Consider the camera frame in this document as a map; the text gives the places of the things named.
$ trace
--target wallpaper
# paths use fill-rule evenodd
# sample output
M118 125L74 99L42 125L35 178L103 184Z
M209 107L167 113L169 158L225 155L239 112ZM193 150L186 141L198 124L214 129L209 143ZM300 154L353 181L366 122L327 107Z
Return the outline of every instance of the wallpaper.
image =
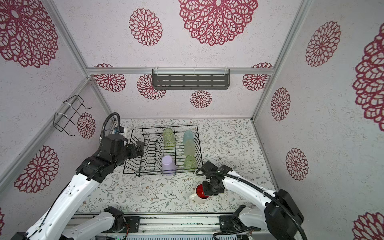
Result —
M0 1L0 174L83 81L41 3L24 3Z
M274 64L300 2L55 1L88 66L115 67Z
M272 68L300 1L55 3L91 67ZM150 74L94 77L123 118L248 118L269 78L231 75L228 90L184 91L155 90Z
M0 199L0 239L10 239L34 224L72 179L81 162L97 150L106 114L90 86L80 96L90 109L80 107L79 114L73 117L77 126L69 123L65 128L74 136L55 129ZM61 126L68 121L64 119Z
M314 1L256 119L308 239L384 238L383 10Z
M267 79L264 74L237 74L231 75L228 90L155 90L150 74L95 75L108 104L122 118L249 118Z

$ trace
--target zip tie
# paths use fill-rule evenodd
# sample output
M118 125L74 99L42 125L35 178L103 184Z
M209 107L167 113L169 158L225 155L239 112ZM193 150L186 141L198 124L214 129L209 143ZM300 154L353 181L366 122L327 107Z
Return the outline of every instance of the zip tie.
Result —
M56 114L61 114L61 115L63 115L63 116L68 117L68 115L65 115L64 113L56 113Z

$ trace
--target red mug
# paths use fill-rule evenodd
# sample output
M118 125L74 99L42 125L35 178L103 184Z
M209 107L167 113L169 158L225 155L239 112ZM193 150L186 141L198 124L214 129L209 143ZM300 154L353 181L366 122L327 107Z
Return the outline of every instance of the red mug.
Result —
M194 200L198 204L204 203L209 196L206 196L203 191L203 184L197 185L195 188L195 192L189 196L189 200Z

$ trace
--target leaf pattern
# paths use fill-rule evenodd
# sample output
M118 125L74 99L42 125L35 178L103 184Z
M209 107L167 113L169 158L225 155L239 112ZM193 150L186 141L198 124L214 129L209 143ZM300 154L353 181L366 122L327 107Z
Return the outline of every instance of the leaf pattern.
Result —
M122 119L128 129L197 124L203 161L218 167L230 166L244 178L274 189L263 154L249 119ZM205 180L192 172L173 176L123 174L117 167L86 198L79 212L97 213L109 206L124 212L233 212L240 205L251 205L238 194L225 191L211 196L203 204L189 200L197 185Z

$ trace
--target purple cup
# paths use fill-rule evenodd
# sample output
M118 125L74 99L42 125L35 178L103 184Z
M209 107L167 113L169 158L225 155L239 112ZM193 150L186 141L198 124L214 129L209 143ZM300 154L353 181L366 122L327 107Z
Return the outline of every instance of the purple cup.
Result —
M161 159L161 164L163 166L164 175L169 176L175 173L174 170L176 169L176 163L170 155L165 155Z

